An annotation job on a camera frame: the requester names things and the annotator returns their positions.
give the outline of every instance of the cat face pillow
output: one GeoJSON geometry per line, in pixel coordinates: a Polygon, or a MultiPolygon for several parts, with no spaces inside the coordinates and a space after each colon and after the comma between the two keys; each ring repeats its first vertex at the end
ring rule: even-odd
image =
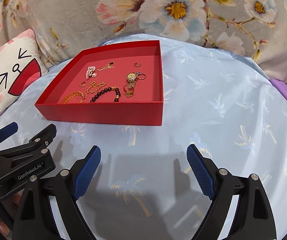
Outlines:
{"type": "Polygon", "coordinates": [[[1,46],[0,115],[45,73],[33,30],[26,30],[1,46]]]}

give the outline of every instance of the floral blanket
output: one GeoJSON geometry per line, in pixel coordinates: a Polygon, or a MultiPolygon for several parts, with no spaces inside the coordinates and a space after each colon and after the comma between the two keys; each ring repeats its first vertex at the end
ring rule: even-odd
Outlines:
{"type": "Polygon", "coordinates": [[[0,0],[0,45],[27,28],[47,66],[148,33],[251,57],[287,83],[287,0],[0,0]]]}

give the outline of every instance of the beaded bracelet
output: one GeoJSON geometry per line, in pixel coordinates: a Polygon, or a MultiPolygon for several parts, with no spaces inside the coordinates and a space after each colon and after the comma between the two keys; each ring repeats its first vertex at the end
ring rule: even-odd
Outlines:
{"type": "Polygon", "coordinates": [[[91,98],[90,102],[93,103],[94,101],[96,101],[99,98],[99,96],[101,96],[104,93],[107,93],[111,90],[114,90],[116,92],[116,98],[115,98],[114,102],[118,102],[121,94],[120,94],[119,88],[117,88],[117,87],[108,87],[108,88],[105,88],[104,90],[101,90],[93,98],[91,98]]]}

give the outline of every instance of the watch face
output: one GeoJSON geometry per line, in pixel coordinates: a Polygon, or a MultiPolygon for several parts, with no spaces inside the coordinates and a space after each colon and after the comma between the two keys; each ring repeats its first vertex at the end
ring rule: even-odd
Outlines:
{"type": "Polygon", "coordinates": [[[137,77],[137,75],[135,73],[129,73],[127,75],[127,79],[135,79],[137,77]]]}

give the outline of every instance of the blue gripper pad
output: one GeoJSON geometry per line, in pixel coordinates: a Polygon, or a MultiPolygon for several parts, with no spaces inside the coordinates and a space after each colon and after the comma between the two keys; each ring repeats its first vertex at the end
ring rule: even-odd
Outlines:
{"type": "Polygon", "coordinates": [[[96,147],[75,179],[75,186],[72,194],[75,200],[78,200],[87,191],[87,188],[92,180],[94,173],[96,172],[100,160],[101,151],[99,147],[96,147]]]}
{"type": "Polygon", "coordinates": [[[0,143],[14,135],[18,131],[18,124],[12,122],[0,130],[0,143]]]}
{"type": "Polygon", "coordinates": [[[189,145],[187,148],[187,160],[190,167],[196,176],[202,193],[208,196],[210,200],[213,200],[215,198],[214,181],[200,158],[203,158],[201,154],[198,154],[195,149],[189,145]]]}

